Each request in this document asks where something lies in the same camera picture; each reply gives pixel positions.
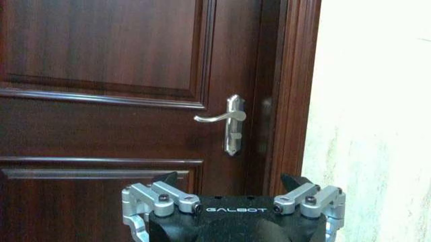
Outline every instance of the wooden door frame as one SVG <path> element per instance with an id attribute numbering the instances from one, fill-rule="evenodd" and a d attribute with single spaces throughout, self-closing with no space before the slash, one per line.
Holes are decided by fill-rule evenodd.
<path id="1" fill-rule="evenodd" d="M 259 118 L 252 124 L 255 149 L 249 149 L 245 177 L 249 194 L 284 193 L 280 174 L 301 173 L 320 5 L 320 0 L 263 1 L 252 115 L 264 117 L 257 108 L 264 102 L 271 112 L 268 124 Z M 279 18 L 271 20 L 277 11 Z M 259 153 L 263 144 L 264 152 Z"/>

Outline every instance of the textured wall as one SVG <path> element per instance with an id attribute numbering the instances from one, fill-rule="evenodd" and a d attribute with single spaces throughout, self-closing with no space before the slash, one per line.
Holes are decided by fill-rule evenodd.
<path id="1" fill-rule="evenodd" d="M 303 175 L 347 193 L 337 241 L 431 241 L 431 1 L 324 1 Z"/>

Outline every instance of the door handle backplate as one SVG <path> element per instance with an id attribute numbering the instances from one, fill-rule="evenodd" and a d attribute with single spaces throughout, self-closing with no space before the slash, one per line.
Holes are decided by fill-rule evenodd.
<path id="1" fill-rule="evenodd" d="M 195 116 L 195 120 L 200 123 L 212 123 L 227 120 L 224 133 L 224 151 L 233 156 L 241 149 L 243 138 L 243 121 L 247 115 L 244 112 L 244 99 L 239 95 L 228 98 L 227 113 L 215 117 Z"/>

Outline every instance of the silver metal bracket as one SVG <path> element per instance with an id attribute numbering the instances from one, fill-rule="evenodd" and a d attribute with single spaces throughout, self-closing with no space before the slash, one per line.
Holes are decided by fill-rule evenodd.
<path id="1" fill-rule="evenodd" d="M 183 213 L 197 214 L 200 212 L 200 199 L 195 194 L 187 194 L 161 181 L 152 184 L 151 189 L 159 194 L 168 194 Z"/>
<path id="2" fill-rule="evenodd" d="M 315 196 L 307 196 L 300 204 L 305 217 L 327 217 L 325 242 L 335 242 L 336 231 L 344 226 L 345 193 L 340 188 L 327 186 Z"/>
<path id="3" fill-rule="evenodd" d="M 145 230 L 148 214 L 167 217 L 173 213 L 175 206 L 183 213 L 199 213 L 200 200 L 195 194 L 187 194 L 175 187 L 157 181 L 151 188 L 135 183 L 121 191 L 122 223 L 129 226 L 135 242 L 149 242 Z"/>
<path id="4" fill-rule="evenodd" d="M 280 214 L 292 214 L 295 212 L 296 205 L 300 204 L 307 196 L 312 196 L 317 193 L 317 186 L 312 183 L 303 184 L 299 188 L 292 190 L 284 195 L 279 195 L 273 198 L 273 211 Z"/>
<path id="5" fill-rule="evenodd" d="M 195 116 L 195 121 L 200 123 L 212 123 L 220 120 L 227 120 L 224 133 L 224 151 L 233 156 L 241 149 L 243 138 L 243 121 L 247 115 L 244 113 L 244 99 L 239 95 L 228 98 L 227 113 L 215 117 Z"/>

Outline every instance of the screw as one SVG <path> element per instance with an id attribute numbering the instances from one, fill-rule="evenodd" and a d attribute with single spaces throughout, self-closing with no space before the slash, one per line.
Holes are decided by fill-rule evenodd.
<path id="1" fill-rule="evenodd" d="M 276 214 L 280 214 L 283 212 L 283 208 L 280 207 L 279 204 L 275 204 L 272 209 Z"/>
<path id="2" fill-rule="evenodd" d="M 195 213 L 196 215 L 199 215 L 199 214 L 200 214 L 200 212 L 201 212 L 201 205 L 200 205 L 200 204 L 196 204 L 196 205 L 195 205 L 195 207 L 193 207 L 193 213 Z"/>
<path id="3" fill-rule="evenodd" d="M 160 202 L 167 202 L 167 201 L 169 201 L 169 195 L 168 195 L 168 194 L 160 194 L 160 195 L 159 195 L 159 201 L 160 201 Z"/>
<path id="4" fill-rule="evenodd" d="M 316 205 L 317 199 L 313 196 L 305 196 L 305 203 L 311 205 Z"/>

